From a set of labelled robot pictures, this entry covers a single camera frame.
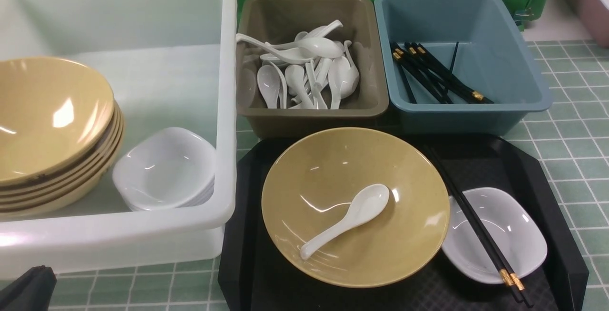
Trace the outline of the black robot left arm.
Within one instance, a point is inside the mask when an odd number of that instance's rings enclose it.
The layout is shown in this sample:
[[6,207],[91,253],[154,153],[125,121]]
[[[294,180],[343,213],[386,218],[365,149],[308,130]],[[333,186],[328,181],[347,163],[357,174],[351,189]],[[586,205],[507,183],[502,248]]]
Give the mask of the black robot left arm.
[[47,311],[57,278],[50,266],[33,266],[0,292],[2,311]]

